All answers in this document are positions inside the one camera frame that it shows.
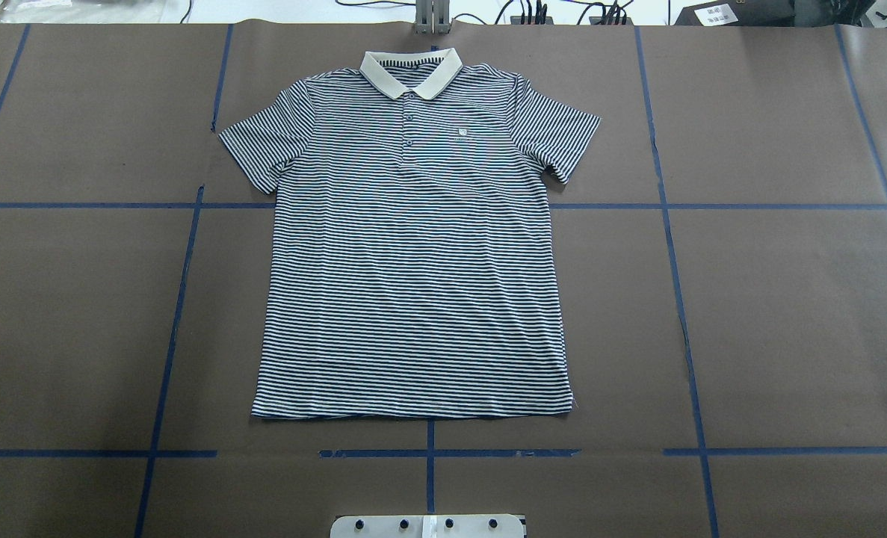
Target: white collar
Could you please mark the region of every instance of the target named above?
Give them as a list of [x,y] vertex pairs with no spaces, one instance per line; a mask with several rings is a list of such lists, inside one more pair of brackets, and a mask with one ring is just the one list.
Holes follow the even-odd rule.
[[[420,82],[416,88],[408,88],[399,82],[393,75],[386,72],[381,61],[420,61],[420,59],[438,58],[440,65],[427,76],[426,81]],[[457,55],[456,49],[443,49],[442,51],[416,52],[416,54],[399,55],[393,52],[364,52],[364,62],[360,64],[360,74],[368,79],[374,88],[390,99],[397,99],[406,92],[412,91],[423,99],[433,99],[446,88],[463,68],[463,62]]]

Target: black and white stripe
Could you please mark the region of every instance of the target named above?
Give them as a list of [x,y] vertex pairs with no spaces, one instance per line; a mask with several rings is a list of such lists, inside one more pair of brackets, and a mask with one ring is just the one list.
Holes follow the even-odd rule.
[[[382,65],[413,87],[439,59]],[[276,190],[252,413],[569,411],[540,174],[569,180],[597,123],[482,64],[429,101],[325,72],[224,130],[254,186]]]

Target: shirt sleeve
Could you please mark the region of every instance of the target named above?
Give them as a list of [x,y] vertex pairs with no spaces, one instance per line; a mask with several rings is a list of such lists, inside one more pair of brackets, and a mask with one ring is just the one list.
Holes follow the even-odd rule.
[[298,81],[280,92],[273,105],[227,127],[218,137],[254,187],[271,194],[276,181],[306,149],[313,123],[306,85]]
[[511,114],[513,142],[519,152],[551,168],[560,183],[572,177],[599,126],[597,116],[536,92],[521,76]]

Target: white object with black holes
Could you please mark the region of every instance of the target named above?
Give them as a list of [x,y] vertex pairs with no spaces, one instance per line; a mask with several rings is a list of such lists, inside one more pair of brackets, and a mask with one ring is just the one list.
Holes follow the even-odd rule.
[[330,538],[525,538],[525,522],[512,514],[342,516]]

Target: wire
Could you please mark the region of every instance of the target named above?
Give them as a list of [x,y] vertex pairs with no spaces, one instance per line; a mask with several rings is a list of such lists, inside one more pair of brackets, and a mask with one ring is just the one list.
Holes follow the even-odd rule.
[[191,7],[194,7],[194,0],[188,0],[188,10],[184,12],[184,16],[181,17],[181,22],[177,24],[184,24],[187,22],[188,17],[191,16]]
[[[584,4],[584,3],[583,2],[573,2],[573,4]],[[603,4],[601,2],[593,2],[591,4],[584,4],[584,6],[586,6],[586,9],[583,10],[583,13],[579,14],[579,20],[576,21],[577,26],[579,26],[579,24],[583,22],[583,17],[586,16],[586,11],[589,11],[590,7],[593,7],[593,6],[601,7],[603,9],[603,17],[606,16],[606,7],[607,7],[606,4]]]
[[350,6],[350,7],[358,7],[358,6],[372,6],[373,4],[393,4],[393,7],[397,6],[415,6],[416,4],[409,2],[398,2],[396,0],[370,0],[369,2],[344,2],[344,0],[333,0],[337,4],[341,6]]
[[506,3],[500,10],[500,14],[497,15],[497,20],[493,24],[500,24],[500,19],[502,18],[502,14],[504,14],[506,7],[509,7],[509,4],[512,4],[514,0],[506,0]]
[[457,19],[460,18],[460,17],[473,17],[473,18],[475,18],[476,20],[480,21],[481,23],[486,24],[486,21],[484,21],[484,20],[481,19],[480,17],[477,17],[477,15],[474,15],[473,13],[460,13],[460,14],[458,14],[458,15],[454,15],[454,16],[453,16],[453,20],[457,20]]

